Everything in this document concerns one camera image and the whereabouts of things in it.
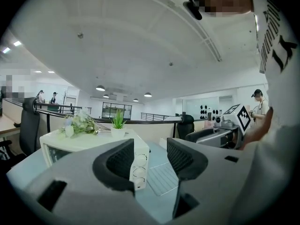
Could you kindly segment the row of black wall items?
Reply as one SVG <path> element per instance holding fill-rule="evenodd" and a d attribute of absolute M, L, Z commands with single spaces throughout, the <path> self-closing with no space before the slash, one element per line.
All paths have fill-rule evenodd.
<path fill-rule="evenodd" d="M 223 109 L 218 109 L 215 107 L 209 107 L 207 105 L 200 105 L 200 119 L 204 120 L 210 120 L 215 122 L 217 119 L 217 116 L 220 116 L 223 114 Z"/>

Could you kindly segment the metal wire oven rack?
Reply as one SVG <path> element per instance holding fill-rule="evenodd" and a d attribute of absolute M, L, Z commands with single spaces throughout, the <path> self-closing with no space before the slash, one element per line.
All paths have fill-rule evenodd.
<path fill-rule="evenodd" d="M 147 183 L 156 196 L 163 196 L 178 187 L 178 177 L 169 162 L 148 170 Z"/>

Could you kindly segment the white partition black rail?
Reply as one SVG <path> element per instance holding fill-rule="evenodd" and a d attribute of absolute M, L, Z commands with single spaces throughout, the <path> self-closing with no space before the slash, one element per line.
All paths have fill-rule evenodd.
<path fill-rule="evenodd" d="M 16 123 L 21 122 L 21 113 L 23 110 L 21 103 L 16 103 L 8 99 L 2 102 L 3 114 L 9 117 Z M 49 132 L 63 127 L 66 116 L 56 113 L 51 113 L 47 110 L 40 110 L 40 122 L 38 129 L 38 137 L 41 137 Z M 127 121 L 124 128 L 126 130 L 135 131 L 145 142 L 153 142 L 158 144 L 160 139 L 168 137 L 179 138 L 177 122 L 155 122 L 155 121 Z"/>

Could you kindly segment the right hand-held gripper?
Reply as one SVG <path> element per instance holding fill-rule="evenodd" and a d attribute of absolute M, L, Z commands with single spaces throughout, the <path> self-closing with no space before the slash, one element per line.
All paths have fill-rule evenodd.
<path fill-rule="evenodd" d="M 232 131 L 238 131 L 237 144 L 234 149 L 239 149 L 242 145 L 244 135 L 250 122 L 251 118 L 245 106 L 237 104 L 231 106 L 222 115 L 217 116 L 214 127 L 219 130 L 226 131 L 226 138 L 228 134 L 232 133 Z M 219 147 L 219 138 L 217 138 L 217 135 L 216 130 L 213 128 L 207 128 L 186 135 L 185 140 L 197 144 Z"/>

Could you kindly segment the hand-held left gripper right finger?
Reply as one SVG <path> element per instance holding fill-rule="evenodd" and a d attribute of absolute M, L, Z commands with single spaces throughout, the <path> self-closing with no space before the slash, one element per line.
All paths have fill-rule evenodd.
<path fill-rule="evenodd" d="M 168 138 L 167 158 L 178 190 L 167 225 L 229 225 L 254 153 L 254 147 L 229 150 Z"/>

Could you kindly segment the artificial flower bouquet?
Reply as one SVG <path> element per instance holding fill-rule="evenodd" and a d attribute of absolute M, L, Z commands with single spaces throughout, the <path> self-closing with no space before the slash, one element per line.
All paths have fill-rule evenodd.
<path fill-rule="evenodd" d="M 95 121 L 89 114 L 87 108 L 81 109 L 74 115 L 66 115 L 64 125 L 59 129 L 65 137 L 71 138 L 81 133 L 96 135 L 97 127 Z"/>

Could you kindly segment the white toaster oven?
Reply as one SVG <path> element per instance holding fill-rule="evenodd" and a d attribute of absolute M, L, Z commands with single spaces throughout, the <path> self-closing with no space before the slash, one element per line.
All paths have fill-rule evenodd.
<path fill-rule="evenodd" d="M 71 138 L 59 130 L 40 137 L 40 145 L 48 167 L 65 155 L 93 147 L 101 146 L 124 139 L 134 139 L 134 161 L 130 168 L 129 180 L 135 185 L 135 190 L 146 188 L 150 148 L 147 143 L 132 129 L 125 129 L 123 138 L 113 137 L 108 131 L 98 135 L 80 133 Z"/>

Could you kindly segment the light wooden desk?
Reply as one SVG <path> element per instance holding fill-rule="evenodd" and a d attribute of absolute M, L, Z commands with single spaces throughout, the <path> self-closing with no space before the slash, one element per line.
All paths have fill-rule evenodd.
<path fill-rule="evenodd" d="M 20 129 L 14 126 L 14 121 L 5 115 L 0 117 L 0 139 L 20 133 Z"/>

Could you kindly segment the small green potted plant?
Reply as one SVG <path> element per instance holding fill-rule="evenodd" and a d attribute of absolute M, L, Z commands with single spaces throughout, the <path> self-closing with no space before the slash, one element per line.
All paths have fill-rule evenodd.
<path fill-rule="evenodd" d="M 125 136 L 124 124 L 124 112 L 120 109 L 117 110 L 115 116 L 112 119 L 111 134 L 114 138 L 123 138 Z"/>

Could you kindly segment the light blue table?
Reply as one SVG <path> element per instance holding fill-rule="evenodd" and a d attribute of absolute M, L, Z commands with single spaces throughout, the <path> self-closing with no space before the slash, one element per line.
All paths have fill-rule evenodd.
<path fill-rule="evenodd" d="M 164 148 L 154 142 L 147 142 L 147 144 L 151 150 L 148 170 L 169 162 L 167 151 Z M 34 178 L 46 169 L 47 165 L 43 154 L 41 151 L 37 151 L 13 167 L 7 173 L 7 176 L 14 187 L 24 189 Z M 156 196 L 147 183 L 146 188 L 135 192 L 135 198 L 155 220 L 164 224 L 173 218 L 173 208 L 177 190 L 178 187 L 163 196 Z"/>

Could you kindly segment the black office chair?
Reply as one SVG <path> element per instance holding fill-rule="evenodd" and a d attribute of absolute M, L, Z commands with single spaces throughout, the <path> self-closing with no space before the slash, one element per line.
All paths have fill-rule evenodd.
<path fill-rule="evenodd" d="M 26 156 L 37 150 L 40 114 L 36 111 L 35 105 L 35 97 L 25 98 L 22 104 L 19 145 Z"/>
<path fill-rule="evenodd" d="M 179 138 L 185 140 L 188 134 L 195 131 L 193 116 L 183 114 L 181 122 L 177 125 L 177 130 Z"/>

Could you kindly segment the white printed t-shirt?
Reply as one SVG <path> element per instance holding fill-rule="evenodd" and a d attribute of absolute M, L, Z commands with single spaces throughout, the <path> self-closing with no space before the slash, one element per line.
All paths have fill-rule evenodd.
<path fill-rule="evenodd" d="M 300 41 L 290 21 L 297 0 L 253 0 L 260 71 L 273 116 L 255 147 L 251 169 L 234 204 L 234 225 L 290 225 L 300 201 Z"/>

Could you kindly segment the person's right hand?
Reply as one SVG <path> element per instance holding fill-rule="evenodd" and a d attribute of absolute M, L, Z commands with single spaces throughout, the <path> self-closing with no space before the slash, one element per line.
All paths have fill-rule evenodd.
<path fill-rule="evenodd" d="M 238 131 L 232 131 L 232 133 L 228 134 L 227 139 L 228 139 L 227 145 L 229 146 L 229 148 L 233 149 L 237 144 Z"/>

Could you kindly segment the person's right forearm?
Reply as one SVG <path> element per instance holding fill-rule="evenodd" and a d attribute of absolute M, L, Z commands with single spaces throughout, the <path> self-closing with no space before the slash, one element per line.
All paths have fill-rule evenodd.
<path fill-rule="evenodd" d="M 263 123 L 245 134 L 243 144 L 240 147 L 240 150 L 244 150 L 245 146 L 249 143 L 261 140 L 268 133 L 271 125 L 272 116 L 273 108 L 270 107 L 270 109 L 263 118 Z"/>

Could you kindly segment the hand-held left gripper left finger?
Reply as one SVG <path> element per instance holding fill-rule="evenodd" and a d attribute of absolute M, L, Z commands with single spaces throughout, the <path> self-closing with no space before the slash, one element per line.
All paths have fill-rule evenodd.
<path fill-rule="evenodd" d="M 133 160 L 133 139 L 68 154 L 29 184 L 24 199 L 46 225 L 158 225 L 135 199 Z"/>

